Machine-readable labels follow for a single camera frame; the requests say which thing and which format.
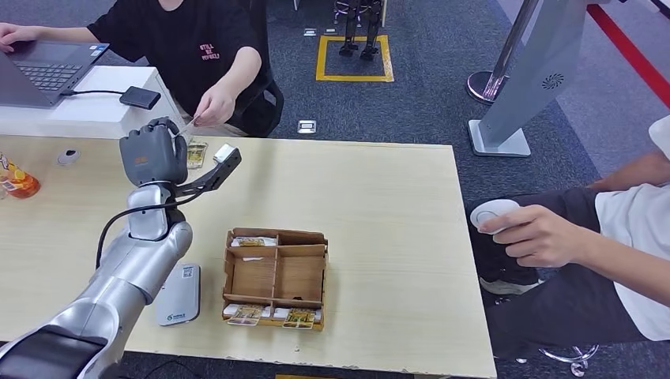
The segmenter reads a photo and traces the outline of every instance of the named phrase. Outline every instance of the cardboard organizer box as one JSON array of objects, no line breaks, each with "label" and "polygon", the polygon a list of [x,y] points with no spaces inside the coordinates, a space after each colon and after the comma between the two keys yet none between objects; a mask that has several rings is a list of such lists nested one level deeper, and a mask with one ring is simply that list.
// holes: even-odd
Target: cardboard organizer box
[{"label": "cardboard organizer box", "polygon": [[[232,247],[235,237],[277,238],[277,246]],[[291,308],[317,313],[313,329],[324,325],[328,240],[321,233],[236,228],[228,232],[224,256],[224,310],[231,304],[269,307],[259,325],[282,326]],[[231,314],[223,314],[226,321]]]}]

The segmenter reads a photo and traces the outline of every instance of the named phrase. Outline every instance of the light wood tabletop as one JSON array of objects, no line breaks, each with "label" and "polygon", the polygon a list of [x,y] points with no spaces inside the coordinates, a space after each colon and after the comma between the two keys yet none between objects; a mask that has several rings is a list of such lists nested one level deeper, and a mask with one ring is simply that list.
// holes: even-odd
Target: light wood tabletop
[{"label": "light wood tabletop", "polygon": [[[127,350],[495,377],[451,147],[197,140],[209,148],[191,180],[213,166],[223,143],[239,147],[243,157],[219,190],[181,208],[194,230],[183,262],[202,267],[201,313],[166,328],[149,306]],[[81,158],[58,166],[56,157],[68,148]],[[2,136],[0,152],[43,186],[32,198],[0,201],[0,340],[11,340],[85,288],[100,230],[125,208],[133,187],[117,141]],[[223,255],[233,227],[319,231],[328,238],[322,332],[221,320]]]}]

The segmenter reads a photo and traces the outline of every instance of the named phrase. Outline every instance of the orange drink bottle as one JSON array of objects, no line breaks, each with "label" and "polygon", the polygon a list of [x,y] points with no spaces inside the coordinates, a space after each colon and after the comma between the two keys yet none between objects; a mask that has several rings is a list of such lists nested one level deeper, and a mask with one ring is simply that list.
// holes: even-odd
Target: orange drink bottle
[{"label": "orange drink bottle", "polygon": [[40,190],[40,182],[0,152],[0,186],[10,195],[25,199]]}]

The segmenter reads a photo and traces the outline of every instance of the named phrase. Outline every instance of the hand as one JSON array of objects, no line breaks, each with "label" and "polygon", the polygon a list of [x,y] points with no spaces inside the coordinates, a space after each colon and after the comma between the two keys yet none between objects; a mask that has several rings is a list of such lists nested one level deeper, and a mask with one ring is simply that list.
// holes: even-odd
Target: hand
[{"label": "hand", "polygon": [[36,26],[21,26],[0,22],[0,50],[6,53],[13,53],[14,49],[10,45],[17,41],[34,41],[39,36],[39,29]]},{"label": "hand", "polygon": [[235,95],[225,85],[215,84],[202,95],[194,119],[196,126],[218,126],[232,117]]},{"label": "hand", "polygon": [[605,179],[596,180],[595,182],[586,186],[586,188],[590,188],[591,190],[596,190],[597,192],[606,192],[606,191],[610,190],[607,182],[605,181]]},{"label": "hand", "polygon": [[497,243],[509,245],[507,255],[525,267],[562,267],[579,263],[590,246],[602,237],[579,227],[540,205],[530,205],[488,220],[481,232],[497,231]]}]

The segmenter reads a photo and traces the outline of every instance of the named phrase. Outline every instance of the dark gray pants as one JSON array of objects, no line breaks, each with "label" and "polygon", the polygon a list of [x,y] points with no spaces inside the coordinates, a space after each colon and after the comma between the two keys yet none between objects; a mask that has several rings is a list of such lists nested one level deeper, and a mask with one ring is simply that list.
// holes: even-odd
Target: dark gray pants
[{"label": "dark gray pants", "polygon": [[[571,223],[600,232],[595,199],[590,189],[578,188],[510,197],[521,206],[543,205]],[[470,212],[484,201],[467,209]],[[486,281],[530,284],[537,270],[517,264],[505,246],[469,225],[477,273]],[[486,309],[493,354],[524,357],[538,347],[585,346],[647,340],[630,319],[614,283],[583,266],[569,264],[542,285],[521,296]]]}]

